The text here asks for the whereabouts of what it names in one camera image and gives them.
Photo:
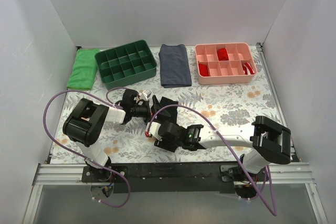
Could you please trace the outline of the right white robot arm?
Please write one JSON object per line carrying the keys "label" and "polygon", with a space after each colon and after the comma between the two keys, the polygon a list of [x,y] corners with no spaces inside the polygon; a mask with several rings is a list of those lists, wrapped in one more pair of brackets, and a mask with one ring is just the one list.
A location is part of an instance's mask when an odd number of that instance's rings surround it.
{"label": "right white robot arm", "polygon": [[257,116],[252,124],[224,126],[214,130],[201,124],[187,128],[173,122],[153,122],[149,134],[155,137],[155,146],[175,152],[181,147],[197,151],[225,146],[223,138],[231,147],[247,147],[251,151],[241,156],[238,176],[251,180],[269,164],[287,165],[291,162],[291,131],[265,116]]}

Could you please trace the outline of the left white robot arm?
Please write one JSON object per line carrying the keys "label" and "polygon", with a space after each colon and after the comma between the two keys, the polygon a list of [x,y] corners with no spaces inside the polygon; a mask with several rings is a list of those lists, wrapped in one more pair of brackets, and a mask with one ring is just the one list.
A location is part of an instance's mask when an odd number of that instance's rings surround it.
{"label": "left white robot arm", "polygon": [[137,92],[126,89],[116,105],[105,106],[88,99],[81,99],[63,125],[63,133],[75,142],[86,157],[89,172],[98,181],[112,177],[111,160],[97,142],[104,123],[125,125],[132,118],[142,118],[149,123],[154,113],[175,101],[162,97],[158,100],[149,90]]}

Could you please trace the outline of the black underwear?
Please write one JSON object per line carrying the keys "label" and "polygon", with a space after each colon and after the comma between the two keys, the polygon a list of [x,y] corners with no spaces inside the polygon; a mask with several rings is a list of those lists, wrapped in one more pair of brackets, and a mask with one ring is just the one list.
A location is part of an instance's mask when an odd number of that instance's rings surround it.
{"label": "black underwear", "polygon": [[[160,106],[164,107],[167,105],[172,105],[172,104],[178,104],[178,101],[173,101],[169,98],[166,97],[161,97],[160,100]],[[169,117],[165,116],[164,113],[165,111],[170,114]],[[160,124],[163,124],[164,122],[172,122],[176,123],[177,122],[177,107],[176,106],[171,106],[165,110],[163,110],[158,116],[157,120]]]}

